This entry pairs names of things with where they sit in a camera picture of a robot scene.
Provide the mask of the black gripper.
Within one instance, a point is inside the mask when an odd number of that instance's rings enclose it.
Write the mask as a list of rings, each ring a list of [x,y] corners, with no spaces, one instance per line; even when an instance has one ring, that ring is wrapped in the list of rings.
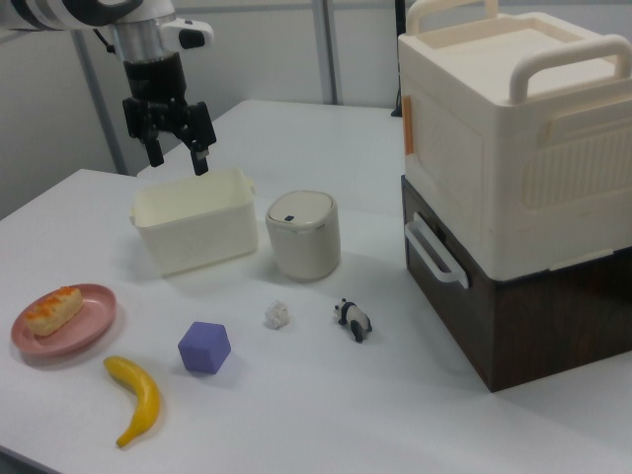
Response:
[[[127,132],[144,146],[150,166],[164,163],[158,130],[168,131],[182,136],[195,174],[205,174],[216,135],[206,103],[187,104],[181,56],[172,53],[151,61],[125,61],[123,66],[131,91],[131,97],[122,101]]]

